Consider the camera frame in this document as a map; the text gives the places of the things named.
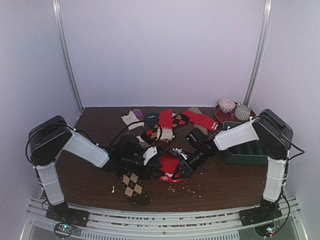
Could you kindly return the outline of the red snowflake sock pair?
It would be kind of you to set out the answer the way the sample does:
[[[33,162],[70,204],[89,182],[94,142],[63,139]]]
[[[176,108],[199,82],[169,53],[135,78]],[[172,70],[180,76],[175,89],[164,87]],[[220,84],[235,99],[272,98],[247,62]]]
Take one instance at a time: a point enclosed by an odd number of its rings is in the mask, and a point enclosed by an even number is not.
[[[162,182],[169,182],[169,183],[180,183],[181,179],[172,179],[173,173],[175,172],[177,166],[180,163],[180,158],[174,157],[169,153],[165,153],[160,160],[162,165],[161,171],[164,172],[163,176],[159,177],[159,180]]]

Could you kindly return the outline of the brown beige argyle sock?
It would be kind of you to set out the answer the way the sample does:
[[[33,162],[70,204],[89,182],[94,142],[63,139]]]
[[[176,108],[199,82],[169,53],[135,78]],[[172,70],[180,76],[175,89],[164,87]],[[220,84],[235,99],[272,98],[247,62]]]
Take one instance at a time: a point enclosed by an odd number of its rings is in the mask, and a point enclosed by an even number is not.
[[[120,179],[124,195],[131,206],[136,209],[148,206],[152,199],[145,191],[143,183],[141,182],[138,172],[127,168],[121,168],[117,171],[117,177]]]

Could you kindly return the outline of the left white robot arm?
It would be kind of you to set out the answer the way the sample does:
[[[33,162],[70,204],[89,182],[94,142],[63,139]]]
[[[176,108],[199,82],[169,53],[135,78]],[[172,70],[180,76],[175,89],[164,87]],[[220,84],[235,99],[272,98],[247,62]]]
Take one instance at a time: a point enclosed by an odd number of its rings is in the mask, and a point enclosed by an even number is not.
[[[57,115],[29,132],[24,153],[36,171],[48,203],[53,206],[53,215],[61,222],[72,218],[71,209],[65,206],[65,196],[56,170],[57,156],[63,151],[106,172],[118,171],[125,195],[136,206],[150,202],[140,180],[159,178],[165,174],[160,163],[163,148],[155,145],[143,148],[138,137],[121,132],[110,145],[102,146]]]

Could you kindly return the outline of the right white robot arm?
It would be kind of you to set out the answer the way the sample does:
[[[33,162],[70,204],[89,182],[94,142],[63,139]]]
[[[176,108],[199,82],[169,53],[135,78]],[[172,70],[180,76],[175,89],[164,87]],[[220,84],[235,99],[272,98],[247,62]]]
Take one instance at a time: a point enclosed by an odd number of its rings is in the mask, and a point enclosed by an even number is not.
[[[167,152],[179,158],[179,164],[172,178],[187,178],[206,159],[218,152],[239,145],[258,141],[267,157],[267,174],[261,204],[256,210],[259,220],[268,220],[275,212],[275,204],[283,192],[287,179],[289,152],[293,146],[293,130],[270,109],[264,109],[259,115],[235,126],[223,128],[214,136],[206,136],[195,128],[186,136],[195,151],[188,154],[183,149],[171,148]]]

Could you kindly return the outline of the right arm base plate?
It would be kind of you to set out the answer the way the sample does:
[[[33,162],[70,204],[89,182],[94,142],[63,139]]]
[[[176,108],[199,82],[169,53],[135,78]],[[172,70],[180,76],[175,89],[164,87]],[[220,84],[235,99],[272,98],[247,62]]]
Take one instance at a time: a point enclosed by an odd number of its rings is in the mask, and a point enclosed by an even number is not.
[[[280,218],[281,216],[282,212],[279,208],[271,212],[260,206],[241,210],[239,212],[239,218],[243,227],[271,221],[274,218]]]

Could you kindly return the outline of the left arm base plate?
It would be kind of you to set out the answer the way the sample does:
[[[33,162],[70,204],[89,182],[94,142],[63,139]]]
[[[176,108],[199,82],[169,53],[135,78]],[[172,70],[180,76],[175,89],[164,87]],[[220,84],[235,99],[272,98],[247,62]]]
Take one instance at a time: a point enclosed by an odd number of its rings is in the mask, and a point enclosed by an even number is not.
[[[89,219],[89,212],[69,207],[61,208],[54,206],[47,210],[45,217],[71,226],[86,227]]]

